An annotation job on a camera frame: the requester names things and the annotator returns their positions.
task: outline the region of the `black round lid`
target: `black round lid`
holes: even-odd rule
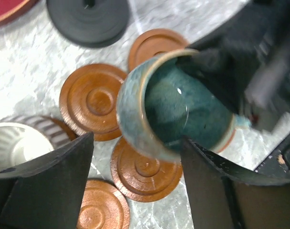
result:
[[[129,21],[127,0],[47,0],[50,18],[70,41],[101,48],[118,41]]]

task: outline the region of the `white ceramic bowl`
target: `white ceramic bowl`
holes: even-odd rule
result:
[[[16,116],[0,120],[0,171],[33,160],[70,142],[51,119]]]

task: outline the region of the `table surface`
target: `table surface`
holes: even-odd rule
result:
[[[90,63],[109,63],[127,71],[130,46],[143,32],[173,29],[193,42],[231,17],[245,0],[129,0],[131,19],[125,35],[102,49],[79,47],[64,39],[40,1],[30,12],[0,29],[0,119],[9,115],[49,115],[61,119],[59,94],[65,79]],[[285,115],[272,134],[237,130],[222,156],[255,169],[290,131]],[[89,177],[111,181],[110,155],[118,139],[95,142]],[[192,229],[182,177],[166,198],[153,203],[128,200],[131,229]]]

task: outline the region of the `orange wooden saucer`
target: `orange wooden saucer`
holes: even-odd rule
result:
[[[140,35],[130,49],[129,71],[155,55],[183,49],[187,45],[188,41],[175,31],[168,29],[149,30]]]
[[[138,202],[153,202],[176,188],[182,167],[142,156],[121,138],[111,156],[111,174],[125,196]]]
[[[83,195],[77,229],[128,229],[129,206],[112,185],[88,180]]]
[[[60,92],[59,106],[65,123],[78,135],[93,131],[96,141],[121,136],[116,121],[116,99],[127,74],[108,64],[77,69]]]

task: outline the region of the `black plastic part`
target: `black plastic part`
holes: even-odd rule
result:
[[[290,229],[290,179],[240,167],[186,137],[181,162],[195,228]]]
[[[75,229],[93,133],[0,173],[0,229]]]
[[[250,1],[177,65],[257,130],[290,113],[290,0]]]
[[[58,31],[80,46],[109,46],[123,36],[129,22],[127,0],[47,0],[46,4]]]
[[[290,134],[270,153],[255,171],[267,176],[290,179]]]

